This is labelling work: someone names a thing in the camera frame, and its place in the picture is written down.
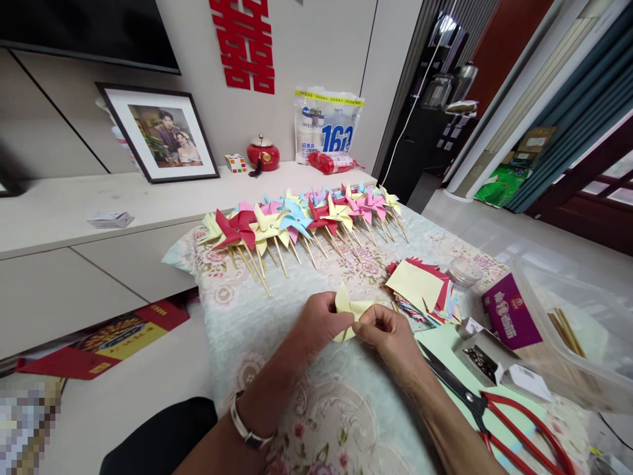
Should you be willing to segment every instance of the teal curtain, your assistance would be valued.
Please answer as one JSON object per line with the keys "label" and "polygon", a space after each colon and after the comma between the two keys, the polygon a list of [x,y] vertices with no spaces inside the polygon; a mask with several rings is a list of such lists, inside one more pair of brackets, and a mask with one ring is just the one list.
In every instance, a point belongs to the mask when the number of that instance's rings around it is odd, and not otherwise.
{"label": "teal curtain", "polygon": [[580,63],[531,127],[557,128],[532,176],[505,208],[525,212],[633,108],[633,3]]}

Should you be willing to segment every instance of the red ceramic jar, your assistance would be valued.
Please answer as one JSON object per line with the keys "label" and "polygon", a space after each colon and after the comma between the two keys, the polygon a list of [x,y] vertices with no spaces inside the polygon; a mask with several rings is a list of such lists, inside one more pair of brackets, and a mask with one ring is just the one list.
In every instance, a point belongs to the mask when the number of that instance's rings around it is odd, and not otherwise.
{"label": "red ceramic jar", "polygon": [[259,154],[262,154],[262,171],[272,172],[279,167],[279,149],[273,145],[273,142],[264,138],[255,137],[251,140],[251,144],[246,149],[249,160],[254,168],[259,163]]}

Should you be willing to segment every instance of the picture frame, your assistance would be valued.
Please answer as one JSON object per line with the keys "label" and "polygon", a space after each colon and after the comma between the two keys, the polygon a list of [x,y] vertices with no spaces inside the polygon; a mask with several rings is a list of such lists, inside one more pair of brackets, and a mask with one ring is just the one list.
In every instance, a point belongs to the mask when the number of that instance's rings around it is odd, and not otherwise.
{"label": "picture frame", "polygon": [[23,194],[24,188],[0,164],[0,198],[16,197]]}
{"label": "picture frame", "polygon": [[150,183],[219,178],[188,92],[95,82]]}

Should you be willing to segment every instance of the rubik's cube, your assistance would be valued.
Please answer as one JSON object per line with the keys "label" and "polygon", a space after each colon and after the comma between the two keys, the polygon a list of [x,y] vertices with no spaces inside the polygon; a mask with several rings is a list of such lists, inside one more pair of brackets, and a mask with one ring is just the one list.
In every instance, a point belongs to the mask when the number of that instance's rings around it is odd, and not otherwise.
{"label": "rubik's cube", "polygon": [[226,164],[233,173],[246,173],[246,160],[240,154],[225,155]]}

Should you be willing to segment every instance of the floral tablecloth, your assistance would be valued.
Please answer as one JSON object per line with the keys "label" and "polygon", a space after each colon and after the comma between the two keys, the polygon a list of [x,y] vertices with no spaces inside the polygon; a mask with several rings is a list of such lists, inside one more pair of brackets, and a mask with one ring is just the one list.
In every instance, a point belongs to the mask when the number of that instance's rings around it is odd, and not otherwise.
{"label": "floral tablecloth", "polygon": [[[203,226],[191,230],[169,250],[164,262],[190,272],[200,286],[214,381],[212,397],[219,416],[228,411],[233,394],[244,389],[274,353],[311,294],[335,290],[343,282],[352,300],[378,298],[390,305],[383,284],[386,266],[392,261],[416,256],[445,269],[455,257],[466,257],[482,269],[484,278],[460,296],[460,309],[464,316],[481,316],[479,295],[508,269],[406,207],[402,222],[409,244],[395,227],[391,227],[395,243],[385,242],[380,228],[375,228],[378,247],[366,230],[357,231],[363,244],[357,246],[361,262],[349,245],[339,241],[340,257],[323,236],[319,239],[329,259],[312,247],[318,270],[298,243],[303,266],[282,249],[289,278],[266,254],[266,281],[272,298],[253,280],[242,260],[234,268],[226,249],[213,250],[211,243],[195,245],[206,235]],[[428,328],[410,322],[414,331]],[[548,422],[579,474],[588,473],[583,414],[562,398],[548,407]],[[531,465],[545,473],[542,466]],[[439,459],[415,410],[377,355],[352,338],[328,345],[298,385],[269,451],[266,473],[413,474],[434,467],[439,467]]]}

